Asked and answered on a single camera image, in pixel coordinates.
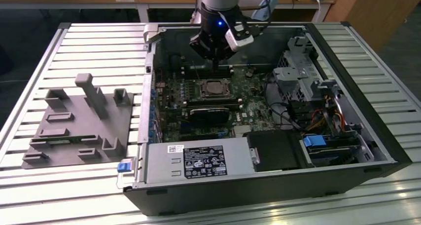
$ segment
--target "white table leg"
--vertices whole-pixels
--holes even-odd
[[[137,4],[137,12],[138,12],[138,18],[141,23],[148,23],[149,22],[149,16],[148,16],[148,9],[149,6],[148,4]]]
[[[330,8],[330,4],[328,3],[320,4],[320,9],[317,10],[313,16],[313,20],[312,20],[313,23],[321,23],[324,21],[329,8]]]

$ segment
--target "power supply label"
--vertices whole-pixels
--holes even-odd
[[[184,149],[186,179],[228,175],[222,145]]]

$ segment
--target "aluminum extrusion table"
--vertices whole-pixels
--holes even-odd
[[[44,115],[49,88],[81,94],[73,78],[89,72],[108,93],[134,93],[126,156],[137,150],[145,72],[144,24],[62,25],[0,132],[0,224],[381,224],[421,217],[421,104],[350,27],[317,24],[413,165],[345,194],[146,217],[116,186],[117,163],[20,169]],[[321,63],[329,78],[328,67]]]

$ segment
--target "wooden table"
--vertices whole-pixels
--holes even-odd
[[[326,13],[329,11],[330,5],[336,0],[324,0],[321,4],[313,0],[298,0],[292,2],[292,0],[278,0],[276,9],[314,9],[317,10],[313,16],[313,22],[322,22]],[[148,22],[148,9],[150,8],[194,8],[196,0],[138,0],[138,15],[142,22]]]
[[[133,8],[138,10],[140,20],[149,22],[150,8],[194,8],[196,0],[0,0],[2,9],[98,9]],[[322,22],[334,0],[321,4],[313,0],[278,0],[276,9],[314,9],[313,22]]]

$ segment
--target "cpu socket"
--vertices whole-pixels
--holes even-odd
[[[230,98],[229,81],[226,79],[206,79],[197,81],[202,99]]]

